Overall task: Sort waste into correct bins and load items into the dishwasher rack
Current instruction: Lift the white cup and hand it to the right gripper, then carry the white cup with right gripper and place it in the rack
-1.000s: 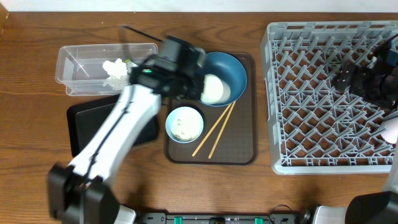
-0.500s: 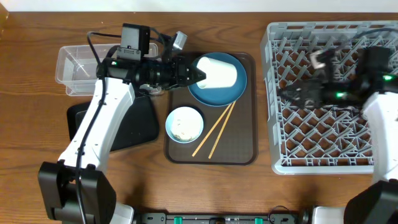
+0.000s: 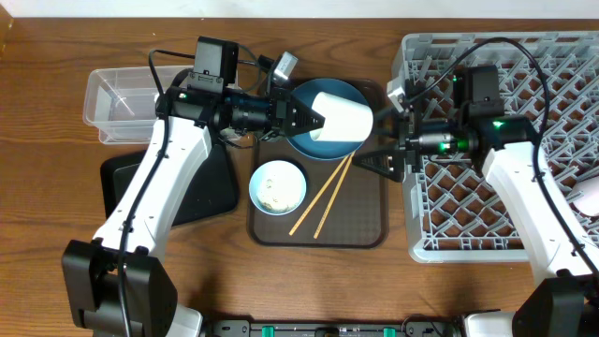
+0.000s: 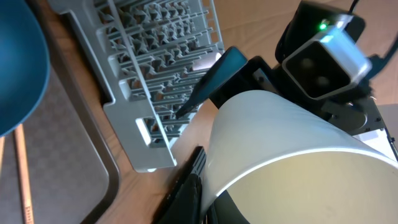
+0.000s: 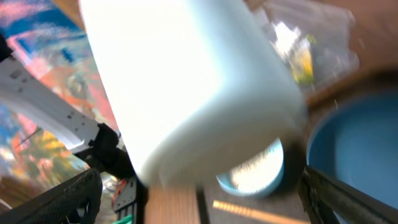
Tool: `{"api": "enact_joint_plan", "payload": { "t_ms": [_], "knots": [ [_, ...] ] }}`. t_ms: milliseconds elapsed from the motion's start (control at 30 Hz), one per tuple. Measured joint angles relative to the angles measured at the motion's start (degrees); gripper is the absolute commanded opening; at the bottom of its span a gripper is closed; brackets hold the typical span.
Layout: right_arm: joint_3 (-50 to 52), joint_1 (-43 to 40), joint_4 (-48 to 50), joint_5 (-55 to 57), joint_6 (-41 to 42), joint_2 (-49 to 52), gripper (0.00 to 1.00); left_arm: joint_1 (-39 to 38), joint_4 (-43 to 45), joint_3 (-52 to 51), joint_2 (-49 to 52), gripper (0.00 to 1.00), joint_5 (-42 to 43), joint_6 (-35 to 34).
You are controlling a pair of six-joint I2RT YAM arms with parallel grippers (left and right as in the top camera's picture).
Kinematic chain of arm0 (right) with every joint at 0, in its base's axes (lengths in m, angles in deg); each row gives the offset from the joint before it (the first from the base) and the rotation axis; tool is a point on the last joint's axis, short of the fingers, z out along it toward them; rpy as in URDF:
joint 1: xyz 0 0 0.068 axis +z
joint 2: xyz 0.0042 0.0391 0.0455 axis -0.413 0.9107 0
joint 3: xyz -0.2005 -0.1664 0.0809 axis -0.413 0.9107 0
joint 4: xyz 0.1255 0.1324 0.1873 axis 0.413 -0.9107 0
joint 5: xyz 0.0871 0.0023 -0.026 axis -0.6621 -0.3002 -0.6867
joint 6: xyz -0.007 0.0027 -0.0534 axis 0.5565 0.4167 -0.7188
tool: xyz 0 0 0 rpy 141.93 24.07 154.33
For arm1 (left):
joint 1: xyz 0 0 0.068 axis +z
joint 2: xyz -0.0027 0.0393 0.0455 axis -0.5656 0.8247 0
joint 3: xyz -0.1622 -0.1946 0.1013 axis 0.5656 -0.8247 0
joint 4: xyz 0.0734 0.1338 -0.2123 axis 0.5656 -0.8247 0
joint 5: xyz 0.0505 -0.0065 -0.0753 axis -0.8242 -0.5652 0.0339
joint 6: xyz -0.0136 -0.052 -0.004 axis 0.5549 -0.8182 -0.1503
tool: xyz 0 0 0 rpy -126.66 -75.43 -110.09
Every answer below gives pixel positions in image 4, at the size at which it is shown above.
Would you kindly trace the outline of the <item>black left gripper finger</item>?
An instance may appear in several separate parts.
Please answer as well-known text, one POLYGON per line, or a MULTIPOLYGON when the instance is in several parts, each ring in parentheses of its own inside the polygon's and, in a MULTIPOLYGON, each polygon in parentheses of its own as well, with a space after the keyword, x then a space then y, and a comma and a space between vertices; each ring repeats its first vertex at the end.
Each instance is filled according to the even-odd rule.
POLYGON ((155 224, 197 224, 200 222, 200 204, 206 152, 197 146, 189 160, 177 173, 154 215, 155 224))

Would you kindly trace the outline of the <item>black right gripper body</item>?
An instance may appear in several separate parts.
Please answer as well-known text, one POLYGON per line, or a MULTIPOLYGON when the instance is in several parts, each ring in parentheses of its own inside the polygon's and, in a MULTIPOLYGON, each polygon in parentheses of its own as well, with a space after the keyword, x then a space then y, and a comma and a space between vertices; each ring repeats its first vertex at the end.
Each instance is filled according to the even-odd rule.
POLYGON ((223 64, 232 70, 211 92, 220 107, 250 90, 273 92, 350 135, 383 130, 386 125, 372 98, 370 81, 389 63, 384 55, 365 55, 356 45, 363 18, 313 1, 301 1, 275 49, 277 65, 261 57, 242 58, 229 49, 223 64))

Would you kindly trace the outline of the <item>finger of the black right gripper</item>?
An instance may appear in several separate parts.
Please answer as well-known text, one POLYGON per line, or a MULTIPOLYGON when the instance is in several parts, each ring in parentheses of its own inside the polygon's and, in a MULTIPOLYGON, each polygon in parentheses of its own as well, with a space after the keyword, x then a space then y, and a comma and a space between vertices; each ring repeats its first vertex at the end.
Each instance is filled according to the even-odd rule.
POLYGON ((228 48, 195 85, 187 102, 176 112, 176 118, 181 118, 208 99, 218 87, 229 80, 247 61, 247 58, 238 48, 235 46, 228 48))

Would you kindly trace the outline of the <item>white cup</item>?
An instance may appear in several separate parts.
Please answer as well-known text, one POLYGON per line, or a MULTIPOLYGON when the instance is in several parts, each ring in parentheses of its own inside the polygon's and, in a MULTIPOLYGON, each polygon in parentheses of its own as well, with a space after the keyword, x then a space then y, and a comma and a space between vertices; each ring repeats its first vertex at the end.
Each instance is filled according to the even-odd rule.
POLYGON ((397 222, 397 162, 269 91, 215 117, 201 212, 223 192, 250 223, 397 222))

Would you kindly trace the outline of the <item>dark blue plate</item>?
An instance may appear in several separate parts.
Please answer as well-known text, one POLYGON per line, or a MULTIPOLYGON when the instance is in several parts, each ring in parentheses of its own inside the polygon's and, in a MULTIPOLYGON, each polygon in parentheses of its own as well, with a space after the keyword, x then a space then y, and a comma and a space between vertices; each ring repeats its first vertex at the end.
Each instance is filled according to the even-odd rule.
POLYGON ((1 136, 40 104, 50 76, 44 33, 25 1, 1 0, 1 136))

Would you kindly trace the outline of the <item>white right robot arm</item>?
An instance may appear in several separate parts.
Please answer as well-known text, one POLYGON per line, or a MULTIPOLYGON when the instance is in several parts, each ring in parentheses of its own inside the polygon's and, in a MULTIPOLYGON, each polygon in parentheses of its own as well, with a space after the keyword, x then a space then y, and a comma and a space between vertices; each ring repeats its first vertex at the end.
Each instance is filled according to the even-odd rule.
POLYGON ((364 28, 364 19, 352 10, 301 1, 275 48, 275 67, 259 56, 247 59, 230 47, 195 85, 175 116, 185 116, 205 100, 220 108, 242 92, 265 90, 397 159, 394 138, 370 86, 397 52, 397 43, 383 56, 365 56, 356 44, 364 28))

